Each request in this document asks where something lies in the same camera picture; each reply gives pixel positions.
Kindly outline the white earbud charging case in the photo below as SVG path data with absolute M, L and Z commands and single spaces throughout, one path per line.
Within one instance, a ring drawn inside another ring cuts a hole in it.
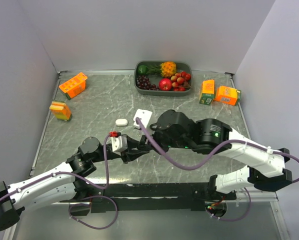
M 120 118 L 115 120 L 115 125 L 118 127 L 124 127 L 129 124 L 128 120 L 125 118 Z

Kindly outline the black earbud charging case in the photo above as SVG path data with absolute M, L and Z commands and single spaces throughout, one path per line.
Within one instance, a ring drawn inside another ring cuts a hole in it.
M 140 151 L 151 151 L 153 150 L 153 146 L 148 138 L 145 135 L 142 135 L 137 144 L 137 149 Z

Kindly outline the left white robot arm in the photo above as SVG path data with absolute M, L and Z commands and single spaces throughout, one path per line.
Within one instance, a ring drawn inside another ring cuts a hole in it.
M 46 205 L 67 201 L 83 201 L 89 187 L 103 191 L 109 182 L 97 185 L 86 177 L 96 171 L 95 163 L 104 162 L 105 178 L 109 179 L 108 161 L 121 159 L 127 164 L 148 154 L 153 147 L 143 136 L 140 141 L 126 134 L 111 132 L 112 144 L 101 143 L 96 137 L 86 138 L 77 152 L 53 169 L 18 183 L 0 182 L 0 231 L 19 220 L 23 211 L 35 210 Z

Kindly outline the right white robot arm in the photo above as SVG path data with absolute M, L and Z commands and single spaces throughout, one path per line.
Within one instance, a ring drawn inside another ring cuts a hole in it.
M 292 172 L 285 168 L 289 160 L 288 149 L 272 150 L 246 138 L 220 120 L 206 118 L 193 121 L 184 113 L 171 109 L 150 128 L 153 130 L 154 148 L 161 147 L 163 151 L 190 149 L 208 158 L 219 155 L 245 165 L 239 170 L 210 177 L 207 191 L 213 199 L 246 187 L 276 192 L 293 182 Z

